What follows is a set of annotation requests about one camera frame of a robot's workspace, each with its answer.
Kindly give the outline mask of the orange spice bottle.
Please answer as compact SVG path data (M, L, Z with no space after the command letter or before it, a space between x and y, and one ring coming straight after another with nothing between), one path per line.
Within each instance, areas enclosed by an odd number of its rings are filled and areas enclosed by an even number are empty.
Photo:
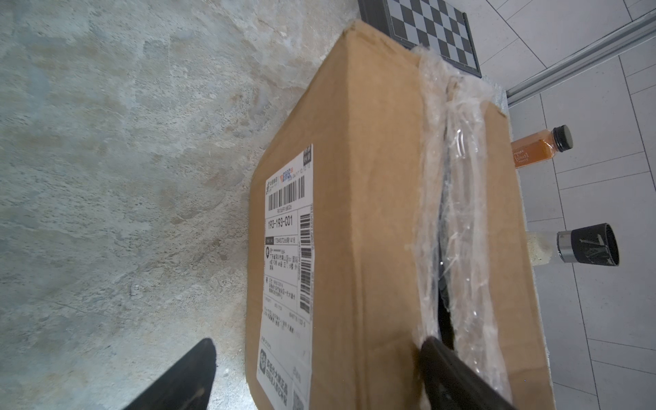
M572 134L567 125L542 130L512 142L515 168L552 159L557 153L573 148Z

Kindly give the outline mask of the brown cardboard express box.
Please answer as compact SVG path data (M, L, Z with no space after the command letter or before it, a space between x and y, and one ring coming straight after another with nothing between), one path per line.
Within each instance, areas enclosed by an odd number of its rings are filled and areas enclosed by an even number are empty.
M555 407L510 122L483 80L357 20L255 171L245 368L259 409L420 409L420 347Z

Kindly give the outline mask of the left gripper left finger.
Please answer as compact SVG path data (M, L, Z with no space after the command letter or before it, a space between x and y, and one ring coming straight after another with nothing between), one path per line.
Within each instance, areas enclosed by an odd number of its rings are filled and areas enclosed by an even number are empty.
M205 410L208 408L215 374L215 345L211 338L203 338L128 404L125 410Z

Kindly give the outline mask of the white spice jar black lid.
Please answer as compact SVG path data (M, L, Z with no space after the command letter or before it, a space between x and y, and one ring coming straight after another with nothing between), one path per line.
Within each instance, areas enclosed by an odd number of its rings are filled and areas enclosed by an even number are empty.
M526 232L532 266L569 263L617 267L618 243L608 223L571 231Z

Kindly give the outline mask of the black white chessboard box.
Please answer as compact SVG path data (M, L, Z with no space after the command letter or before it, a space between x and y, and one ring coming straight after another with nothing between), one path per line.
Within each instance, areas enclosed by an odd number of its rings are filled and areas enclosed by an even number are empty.
M359 0L360 18L411 50L437 52L459 70L482 76L466 13L444 0Z

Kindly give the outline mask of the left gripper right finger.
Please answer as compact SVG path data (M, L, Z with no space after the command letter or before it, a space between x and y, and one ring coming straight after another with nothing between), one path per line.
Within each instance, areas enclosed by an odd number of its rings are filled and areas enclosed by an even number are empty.
M420 373L430 409L514 409L434 336L421 345Z

